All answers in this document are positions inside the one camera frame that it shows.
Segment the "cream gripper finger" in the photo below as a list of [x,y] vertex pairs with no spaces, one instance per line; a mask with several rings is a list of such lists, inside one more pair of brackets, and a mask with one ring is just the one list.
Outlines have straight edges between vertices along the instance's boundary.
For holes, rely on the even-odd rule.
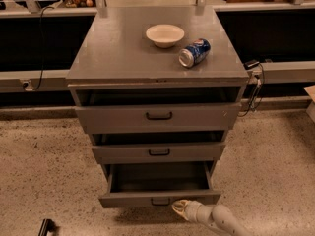
[[175,213],[187,220],[185,209],[188,204],[189,200],[177,200],[171,205],[171,207]]

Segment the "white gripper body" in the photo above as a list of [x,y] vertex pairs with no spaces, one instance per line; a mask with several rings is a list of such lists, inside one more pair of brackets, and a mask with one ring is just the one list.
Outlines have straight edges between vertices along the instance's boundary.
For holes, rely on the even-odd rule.
[[184,212],[185,218],[190,222],[204,223],[208,217],[208,208],[197,201],[189,201]]

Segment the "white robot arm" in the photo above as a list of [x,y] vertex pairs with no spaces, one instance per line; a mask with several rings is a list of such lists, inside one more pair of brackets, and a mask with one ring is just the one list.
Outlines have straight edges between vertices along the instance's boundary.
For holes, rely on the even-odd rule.
[[206,226],[218,236],[253,236],[224,205],[206,206],[197,201],[178,200],[172,209],[185,220]]

